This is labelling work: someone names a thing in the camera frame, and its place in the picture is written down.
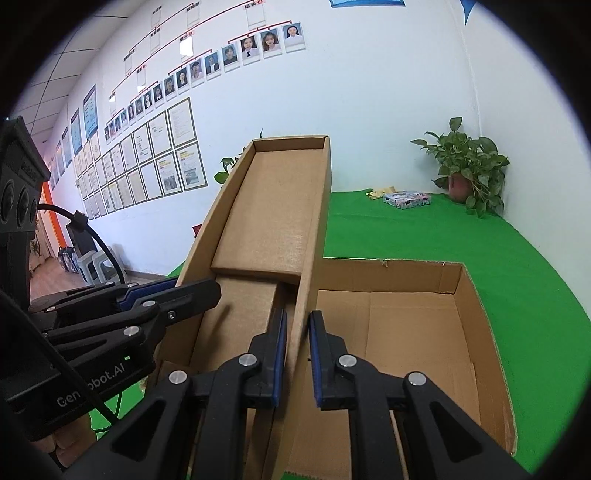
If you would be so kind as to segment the person's left hand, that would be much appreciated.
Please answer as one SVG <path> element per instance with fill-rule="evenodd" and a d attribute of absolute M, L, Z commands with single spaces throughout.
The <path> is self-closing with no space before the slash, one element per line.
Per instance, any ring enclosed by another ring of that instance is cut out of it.
<path fill-rule="evenodd" d="M 97 434 L 91 427 L 91 417 L 85 414 L 53 434 L 32 442 L 44 453 L 54 452 L 63 467 L 69 467 L 97 442 Z"/>

